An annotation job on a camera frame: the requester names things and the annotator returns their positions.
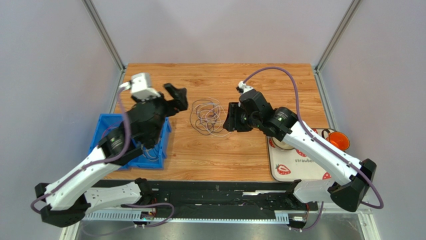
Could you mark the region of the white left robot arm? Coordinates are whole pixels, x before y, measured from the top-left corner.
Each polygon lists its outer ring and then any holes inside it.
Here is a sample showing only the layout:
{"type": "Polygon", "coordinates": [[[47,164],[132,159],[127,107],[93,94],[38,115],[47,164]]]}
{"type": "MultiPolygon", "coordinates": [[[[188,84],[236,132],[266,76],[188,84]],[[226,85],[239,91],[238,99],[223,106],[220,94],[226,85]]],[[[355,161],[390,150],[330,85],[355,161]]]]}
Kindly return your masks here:
{"type": "Polygon", "coordinates": [[[52,183],[35,187],[36,201],[45,206],[37,210],[42,222],[65,228],[81,221],[92,212],[124,205],[154,208],[154,193],[148,181],[137,178],[115,187],[96,187],[106,175],[152,149],[159,143],[168,117],[188,109],[186,88],[164,85],[171,99],[158,91],[128,83],[135,104],[123,110],[120,125],[105,135],[90,154],[73,170],[52,183]]]}

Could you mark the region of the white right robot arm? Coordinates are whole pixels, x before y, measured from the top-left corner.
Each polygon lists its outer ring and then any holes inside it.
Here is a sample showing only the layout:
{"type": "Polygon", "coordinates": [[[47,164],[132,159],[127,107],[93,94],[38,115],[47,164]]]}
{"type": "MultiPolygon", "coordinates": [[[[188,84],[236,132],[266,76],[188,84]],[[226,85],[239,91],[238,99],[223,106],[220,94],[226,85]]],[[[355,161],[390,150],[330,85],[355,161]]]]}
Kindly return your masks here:
{"type": "Polygon", "coordinates": [[[296,180],[290,193],[300,202],[333,202],[341,209],[356,212],[363,203],[377,164],[371,159],[359,160],[322,138],[298,115],[286,107],[272,108],[263,94],[255,89],[243,90],[237,102],[230,102],[223,128],[228,132],[258,129],[304,153],[331,177],[323,180],[296,180]]]}

